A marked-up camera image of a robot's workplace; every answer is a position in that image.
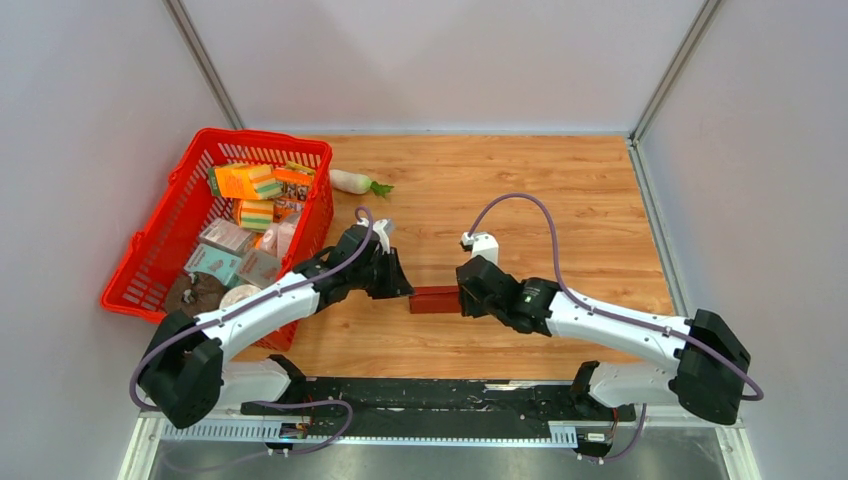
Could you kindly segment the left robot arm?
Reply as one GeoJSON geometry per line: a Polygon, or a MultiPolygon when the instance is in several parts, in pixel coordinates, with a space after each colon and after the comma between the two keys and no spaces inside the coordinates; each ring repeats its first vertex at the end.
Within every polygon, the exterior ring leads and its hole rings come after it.
{"type": "Polygon", "coordinates": [[[131,376],[133,401],[162,412],[177,428],[198,423],[216,408],[258,400],[283,415],[296,413],[306,390],[280,365],[264,361],[227,371],[227,364],[258,340],[344,301],[352,291],[372,299],[412,295],[389,242],[393,229],[389,219],[363,219],[336,245],[246,299],[197,316],[168,314],[131,376]]]}

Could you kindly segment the red paper box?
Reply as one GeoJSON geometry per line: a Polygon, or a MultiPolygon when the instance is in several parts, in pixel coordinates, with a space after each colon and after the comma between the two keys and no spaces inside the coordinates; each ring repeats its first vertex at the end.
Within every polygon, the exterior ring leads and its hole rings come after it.
{"type": "Polygon", "coordinates": [[[408,298],[411,314],[447,314],[462,311],[459,288],[452,286],[416,287],[408,298]]]}

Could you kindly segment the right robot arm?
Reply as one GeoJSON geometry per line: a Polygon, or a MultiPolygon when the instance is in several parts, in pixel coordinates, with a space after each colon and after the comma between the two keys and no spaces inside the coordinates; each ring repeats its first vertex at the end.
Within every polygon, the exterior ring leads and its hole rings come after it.
{"type": "Polygon", "coordinates": [[[481,256],[459,266],[456,277],[467,317],[492,316],[522,334],[577,338],[640,358],[582,365],[570,404],[583,418],[608,407],[676,402],[702,420],[732,425],[742,402],[762,397],[759,390],[745,394],[751,356],[714,312],[699,309],[691,318],[640,312],[554,281],[518,281],[481,256]]]}

